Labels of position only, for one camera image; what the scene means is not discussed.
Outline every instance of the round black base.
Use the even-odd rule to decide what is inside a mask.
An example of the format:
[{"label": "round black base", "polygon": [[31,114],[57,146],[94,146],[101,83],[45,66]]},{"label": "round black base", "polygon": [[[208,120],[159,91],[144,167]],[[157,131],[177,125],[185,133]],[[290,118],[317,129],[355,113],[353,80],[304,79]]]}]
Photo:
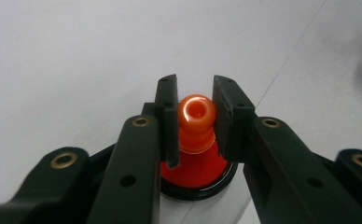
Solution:
[{"label": "round black base", "polygon": [[208,199],[221,192],[233,179],[237,171],[237,163],[228,163],[224,173],[212,184],[202,188],[189,189],[179,187],[161,179],[160,191],[164,195],[181,201],[199,201]]}]

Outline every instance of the orange plastic part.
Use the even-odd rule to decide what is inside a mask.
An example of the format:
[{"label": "orange plastic part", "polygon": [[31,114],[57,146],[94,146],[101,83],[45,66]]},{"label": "orange plastic part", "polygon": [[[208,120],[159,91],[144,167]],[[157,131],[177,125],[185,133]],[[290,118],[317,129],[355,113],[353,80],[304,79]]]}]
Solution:
[{"label": "orange plastic part", "polygon": [[202,153],[215,142],[213,124],[216,106],[199,94],[181,101],[178,107],[180,149],[186,153]]},{"label": "orange plastic part", "polygon": [[169,169],[166,162],[160,164],[161,177],[182,188],[206,188],[225,172],[227,162],[218,155],[216,143],[200,154],[180,152],[180,164]]}]

